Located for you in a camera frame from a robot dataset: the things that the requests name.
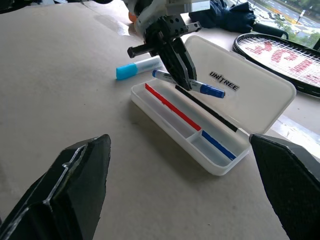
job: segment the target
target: light blue marker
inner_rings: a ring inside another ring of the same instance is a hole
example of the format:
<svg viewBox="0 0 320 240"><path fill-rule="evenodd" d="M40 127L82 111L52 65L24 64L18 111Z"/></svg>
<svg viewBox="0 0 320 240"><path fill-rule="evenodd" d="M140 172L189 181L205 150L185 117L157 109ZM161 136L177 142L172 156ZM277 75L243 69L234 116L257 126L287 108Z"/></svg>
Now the light blue marker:
<svg viewBox="0 0 320 240"><path fill-rule="evenodd" d="M159 56L150 57L148 59L130 63L125 66L117 67L115 70L117 80L125 80L137 74L141 74L154 69L159 69L163 65Z"/></svg>

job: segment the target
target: window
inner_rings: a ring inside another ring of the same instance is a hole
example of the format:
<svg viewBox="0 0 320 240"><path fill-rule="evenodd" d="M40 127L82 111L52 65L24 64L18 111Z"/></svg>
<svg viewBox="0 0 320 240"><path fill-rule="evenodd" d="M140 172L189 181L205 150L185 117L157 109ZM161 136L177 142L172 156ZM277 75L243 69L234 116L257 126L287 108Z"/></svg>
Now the window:
<svg viewBox="0 0 320 240"><path fill-rule="evenodd" d="M240 4L247 0L228 0ZM286 31L289 40L313 48L320 39L320 0L249 0L261 24Z"/></svg>

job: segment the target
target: unitree logo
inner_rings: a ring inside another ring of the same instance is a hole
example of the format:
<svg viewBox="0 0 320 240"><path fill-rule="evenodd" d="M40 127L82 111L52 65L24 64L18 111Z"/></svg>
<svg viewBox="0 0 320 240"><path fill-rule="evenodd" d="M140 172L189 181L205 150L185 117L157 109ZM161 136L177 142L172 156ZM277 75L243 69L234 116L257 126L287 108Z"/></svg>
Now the unitree logo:
<svg viewBox="0 0 320 240"><path fill-rule="evenodd" d="M228 86L233 91L237 91L240 88L240 86L234 84L233 82L224 78L224 76L222 74L216 73L215 71L210 72L209 76L212 77L213 79L215 79L218 83Z"/></svg>

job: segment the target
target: white robot part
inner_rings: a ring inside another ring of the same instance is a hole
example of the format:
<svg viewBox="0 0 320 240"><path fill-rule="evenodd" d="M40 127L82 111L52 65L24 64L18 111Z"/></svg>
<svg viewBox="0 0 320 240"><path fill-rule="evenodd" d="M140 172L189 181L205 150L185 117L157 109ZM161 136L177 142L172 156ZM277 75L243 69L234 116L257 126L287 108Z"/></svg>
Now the white robot part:
<svg viewBox="0 0 320 240"><path fill-rule="evenodd" d="M129 12L134 13L139 0L123 0ZM210 9L209 0L153 0L138 16L136 30L143 35L146 28L162 16L172 16Z"/></svg>

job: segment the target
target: orange object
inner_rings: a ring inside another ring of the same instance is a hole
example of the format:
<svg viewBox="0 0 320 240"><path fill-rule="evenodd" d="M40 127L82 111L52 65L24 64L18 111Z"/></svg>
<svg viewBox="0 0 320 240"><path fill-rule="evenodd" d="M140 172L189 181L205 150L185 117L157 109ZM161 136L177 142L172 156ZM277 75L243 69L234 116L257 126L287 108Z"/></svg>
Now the orange object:
<svg viewBox="0 0 320 240"><path fill-rule="evenodd" d="M135 23L137 21L137 17L136 15L133 15L129 12L129 19L131 22Z"/></svg>

